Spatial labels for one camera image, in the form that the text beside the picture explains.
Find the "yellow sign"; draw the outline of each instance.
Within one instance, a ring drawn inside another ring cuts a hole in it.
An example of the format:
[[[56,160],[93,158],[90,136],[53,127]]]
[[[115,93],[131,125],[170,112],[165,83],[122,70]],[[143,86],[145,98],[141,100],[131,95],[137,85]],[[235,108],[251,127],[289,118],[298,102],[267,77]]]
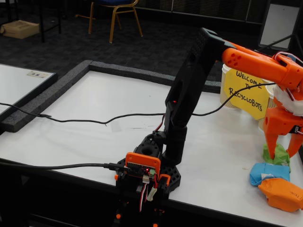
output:
[[[262,79],[231,69],[226,73],[224,92],[227,97],[237,90],[255,84],[264,83]],[[268,105],[269,94],[265,86],[253,87],[237,93],[231,103],[250,113],[256,120],[264,118]]]

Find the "white board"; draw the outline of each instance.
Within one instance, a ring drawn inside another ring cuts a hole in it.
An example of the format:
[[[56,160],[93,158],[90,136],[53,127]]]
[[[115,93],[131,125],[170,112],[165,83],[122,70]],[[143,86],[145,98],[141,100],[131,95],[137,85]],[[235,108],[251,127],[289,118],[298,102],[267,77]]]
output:
[[[0,64],[0,103],[15,104],[52,75],[49,72]],[[0,115],[8,108],[0,105]]]
[[[270,4],[260,44],[269,45],[293,33],[298,17],[297,7]],[[288,49],[290,38],[273,47]]]

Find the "green object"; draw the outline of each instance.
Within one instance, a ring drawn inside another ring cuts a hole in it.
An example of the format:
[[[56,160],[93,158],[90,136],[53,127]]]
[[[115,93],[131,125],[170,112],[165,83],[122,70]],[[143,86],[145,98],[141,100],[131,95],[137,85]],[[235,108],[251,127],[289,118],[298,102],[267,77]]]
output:
[[[267,163],[280,165],[280,166],[289,166],[290,169],[290,157],[287,151],[281,144],[276,144],[275,158],[271,159],[268,151],[267,144],[263,144],[263,158]]]
[[[150,169],[150,177],[153,179],[153,176],[155,175],[156,171],[154,169]]]

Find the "cardboard box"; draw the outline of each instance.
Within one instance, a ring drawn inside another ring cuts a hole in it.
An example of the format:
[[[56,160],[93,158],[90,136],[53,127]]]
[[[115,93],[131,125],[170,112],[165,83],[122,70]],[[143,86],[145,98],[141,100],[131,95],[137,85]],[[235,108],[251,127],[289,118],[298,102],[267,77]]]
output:
[[[26,22],[23,20],[14,21],[1,26],[0,33],[4,36],[24,39],[29,36],[38,34],[40,31],[39,24]]]

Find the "orange robotic arm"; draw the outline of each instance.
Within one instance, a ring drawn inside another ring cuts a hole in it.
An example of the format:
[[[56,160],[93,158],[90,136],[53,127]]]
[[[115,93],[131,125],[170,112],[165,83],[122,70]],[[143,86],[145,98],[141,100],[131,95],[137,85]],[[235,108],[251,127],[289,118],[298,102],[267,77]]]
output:
[[[272,58],[233,44],[236,49],[228,48],[222,54],[223,62],[230,68],[250,75],[271,80],[284,91],[290,92],[292,101],[303,100],[303,68],[290,58],[278,54]],[[303,143],[303,113],[293,115],[282,107],[276,98],[277,107],[267,109],[264,121],[264,133],[270,157],[275,157],[276,141],[279,135],[293,132],[287,149],[289,156],[297,153]]]

